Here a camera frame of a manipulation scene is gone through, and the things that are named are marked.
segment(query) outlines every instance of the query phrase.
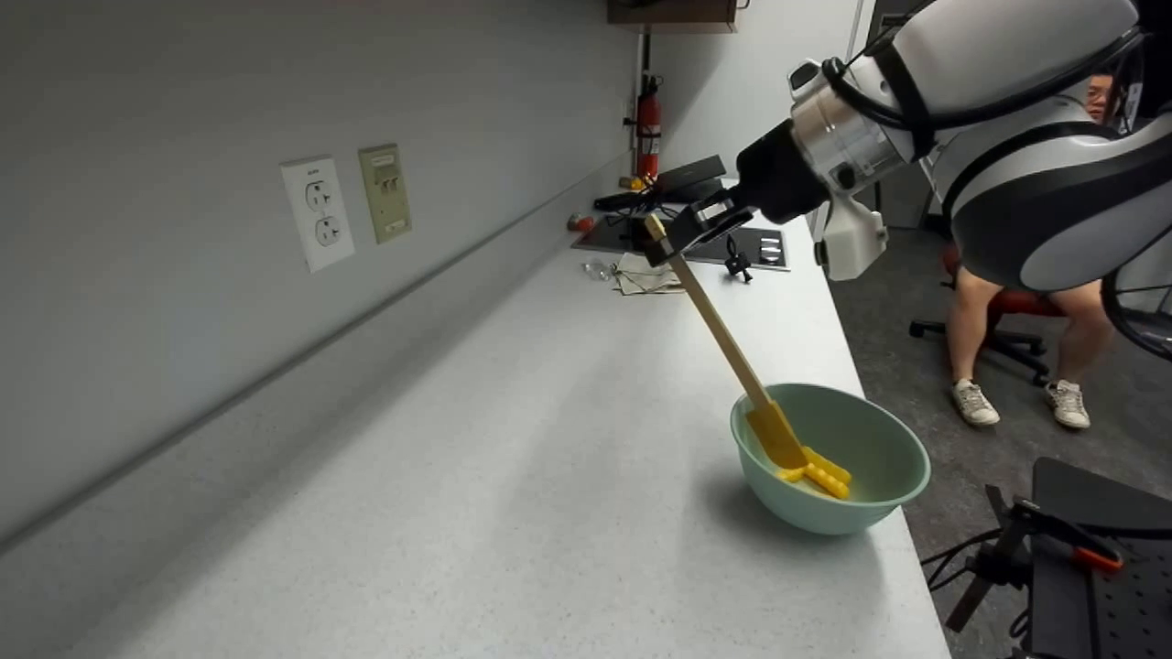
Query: floor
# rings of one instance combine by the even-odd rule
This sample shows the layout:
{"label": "floor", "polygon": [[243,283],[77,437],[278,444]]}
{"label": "floor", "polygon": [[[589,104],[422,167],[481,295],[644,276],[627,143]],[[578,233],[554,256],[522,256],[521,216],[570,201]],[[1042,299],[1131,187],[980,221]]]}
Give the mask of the floor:
{"label": "floor", "polygon": [[[1084,380],[1091,433],[1061,433],[1041,388],[1021,369],[997,364],[978,367],[978,383],[1003,422],[993,433],[978,433],[957,419],[943,397],[940,343],[909,337],[912,320],[940,320],[943,312],[949,291],[936,286],[936,253],[936,233],[893,231],[888,253],[864,277],[835,286],[864,393],[903,419],[932,456],[930,491],[903,509],[918,557],[993,527],[985,482],[997,482],[1007,499],[1030,499],[1035,456],[1059,456],[1172,499],[1172,364],[1129,342],[1117,342]],[[1007,320],[1007,328],[1035,328],[1054,343],[1061,323]],[[968,580],[936,592],[940,619],[963,586]],[[987,592],[968,630],[949,632],[957,659],[1007,657],[1007,625],[1021,609],[1026,592],[1017,591]]]}

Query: sneaker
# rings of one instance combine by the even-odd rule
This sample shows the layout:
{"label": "sneaker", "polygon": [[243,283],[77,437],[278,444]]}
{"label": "sneaker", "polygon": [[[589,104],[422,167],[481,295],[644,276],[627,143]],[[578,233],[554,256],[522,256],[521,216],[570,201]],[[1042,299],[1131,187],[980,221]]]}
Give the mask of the sneaker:
{"label": "sneaker", "polygon": [[957,380],[952,402],[960,408],[960,419],[978,424],[978,428],[993,428],[1001,422],[997,408],[969,380]]}
{"label": "sneaker", "polygon": [[1084,402],[1084,388],[1073,380],[1054,380],[1046,383],[1046,397],[1054,402],[1054,422],[1067,428],[1091,428],[1091,415]]}

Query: office chair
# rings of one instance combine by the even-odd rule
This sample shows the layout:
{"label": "office chair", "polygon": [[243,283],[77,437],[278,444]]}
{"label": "office chair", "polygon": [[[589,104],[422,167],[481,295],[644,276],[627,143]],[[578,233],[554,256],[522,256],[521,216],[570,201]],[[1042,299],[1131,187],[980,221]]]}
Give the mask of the office chair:
{"label": "office chair", "polygon": [[[960,267],[960,250],[949,240],[940,253],[940,272],[943,272],[940,286],[957,291],[957,267]],[[985,325],[980,350],[1003,356],[1003,358],[1026,367],[1032,383],[1046,383],[1050,369],[1041,364],[1041,356],[1046,350],[1042,337],[1001,328],[1003,316],[1061,320],[1061,306],[1054,306],[1046,295],[1030,292],[1030,291],[1001,291],[987,299],[987,325]],[[949,323],[909,323],[912,337],[943,337],[943,328],[949,328]]]}

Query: wall outlet cover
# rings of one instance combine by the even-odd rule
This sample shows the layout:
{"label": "wall outlet cover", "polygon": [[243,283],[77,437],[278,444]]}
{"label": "wall outlet cover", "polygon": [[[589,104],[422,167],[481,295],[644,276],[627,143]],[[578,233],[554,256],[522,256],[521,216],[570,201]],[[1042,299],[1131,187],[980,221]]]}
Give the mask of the wall outlet cover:
{"label": "wall outlet cover", "polygon": [[373,240],[411,231],[401,162],[395,143],[360,149]]}
{"label": "wall outlet cover", "polygon": [[280,167],[299,250],[310,272],[356,256],[352,223],[340,201],[338,164],[295,162]]}

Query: bowl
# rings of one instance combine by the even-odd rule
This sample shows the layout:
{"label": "bowl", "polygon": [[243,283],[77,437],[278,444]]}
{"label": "bowl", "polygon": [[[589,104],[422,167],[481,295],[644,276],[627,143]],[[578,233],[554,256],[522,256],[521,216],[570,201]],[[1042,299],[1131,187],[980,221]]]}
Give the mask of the bowl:
{"label": "bowl", "polygon": [[820,383],[770,383],[765,393],[790,419],[803,444],[853,477],[851,499],[826,499],[810,482],[780,480],[747,422],[752,399],[737,399],[728,424],[744,480],[785,524],[810,533],[853,533],[877,524],[925,487],[925,450],[888,410]]}

